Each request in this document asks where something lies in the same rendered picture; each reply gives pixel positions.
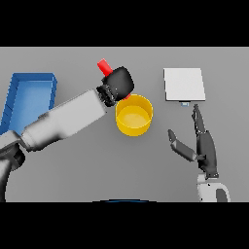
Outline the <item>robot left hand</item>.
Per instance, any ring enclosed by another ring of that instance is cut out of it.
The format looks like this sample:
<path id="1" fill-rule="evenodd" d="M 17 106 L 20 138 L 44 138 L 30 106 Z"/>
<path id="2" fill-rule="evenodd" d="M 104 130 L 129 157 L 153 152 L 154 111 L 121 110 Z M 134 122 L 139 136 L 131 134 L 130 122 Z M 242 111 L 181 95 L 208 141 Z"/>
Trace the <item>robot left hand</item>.
<path id="1" fill-rule="evenodd" d="M 121 66 L 109 76 L 102 79 L 102 85 L 96 88 L 101 101 L 112 107 L 118 101 L 125 99 L 133 90 L 134 83 L 128 70 Z"/>

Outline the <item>red beaker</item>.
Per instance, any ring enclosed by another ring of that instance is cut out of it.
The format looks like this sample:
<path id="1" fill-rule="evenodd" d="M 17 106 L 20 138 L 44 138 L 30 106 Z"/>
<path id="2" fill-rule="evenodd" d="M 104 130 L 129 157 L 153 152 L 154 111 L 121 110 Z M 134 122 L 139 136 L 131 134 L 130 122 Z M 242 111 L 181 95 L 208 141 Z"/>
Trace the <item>red beaker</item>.
<path id="1" fill-rule="evenodd" d="M 115 101 L 126 99 L 134 89 L 128 70 L 123 66 L 112 69 L 105 59 L 98 61 L 97 66 L 104 75 L 102 87 L 111 92 Z"/>

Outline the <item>pale square measuring scale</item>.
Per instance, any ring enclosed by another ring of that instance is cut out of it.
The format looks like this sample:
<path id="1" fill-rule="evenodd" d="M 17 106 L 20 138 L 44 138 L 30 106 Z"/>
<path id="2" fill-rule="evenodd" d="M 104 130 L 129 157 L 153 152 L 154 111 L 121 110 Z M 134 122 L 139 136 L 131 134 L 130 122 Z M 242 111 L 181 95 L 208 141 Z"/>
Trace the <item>pale square measuring scale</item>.
<path id="1" fill-rule="evenodd" d="M 166 101 L 205 101 L 204 83 L 200 68 L 164 68 Z"/>

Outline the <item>yellow bowl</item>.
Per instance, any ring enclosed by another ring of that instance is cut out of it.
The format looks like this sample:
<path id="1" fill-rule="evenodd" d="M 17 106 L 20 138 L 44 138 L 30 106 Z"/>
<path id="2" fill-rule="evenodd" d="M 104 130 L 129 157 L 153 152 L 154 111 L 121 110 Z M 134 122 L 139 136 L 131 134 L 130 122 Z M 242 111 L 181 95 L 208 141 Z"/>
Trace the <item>yellow bowl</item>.
<path id="1" fill-rule="evenodd" d="M 150 127 L 154 116 L 151 102 L 139 94 L 118 102 L 115 108 L 115 120 L 119 131 L 127 136 L 140 136 Z"/>

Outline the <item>blue tray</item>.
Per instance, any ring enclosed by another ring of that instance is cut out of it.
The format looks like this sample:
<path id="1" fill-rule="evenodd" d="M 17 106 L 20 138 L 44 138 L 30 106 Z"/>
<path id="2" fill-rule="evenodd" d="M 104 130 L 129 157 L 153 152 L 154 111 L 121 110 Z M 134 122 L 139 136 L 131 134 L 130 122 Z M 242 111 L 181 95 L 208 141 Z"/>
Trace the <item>blue tray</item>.
<path id="1" fill-rule="evenodd" d="M 54 107 L 57 80 L 54 73 L 13 73 L 0 122 L 0 135 L 21 134 L 27 125 Z"/>

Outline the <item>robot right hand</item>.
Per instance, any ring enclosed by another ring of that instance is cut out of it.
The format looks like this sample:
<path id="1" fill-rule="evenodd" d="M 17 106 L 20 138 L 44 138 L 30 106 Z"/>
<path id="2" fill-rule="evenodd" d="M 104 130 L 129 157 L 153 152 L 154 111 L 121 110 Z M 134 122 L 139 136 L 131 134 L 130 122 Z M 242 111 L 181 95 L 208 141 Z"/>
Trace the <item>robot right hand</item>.
<path id="1" fill-rule="evenodd" d="M 198 168 L 205 173 L 205 178 L 218 178 L 217 155 L 213 137 L 205 128 L 203 117 L 199 111 L 198 105 L 194 105 L 192 113 L 194 128 L 196 133 L 196 150 L 177 139 L 172 129 L 168 131 L 168 138 L 171 149 L 184 158 L 192 162 L 197 161 Z"/>

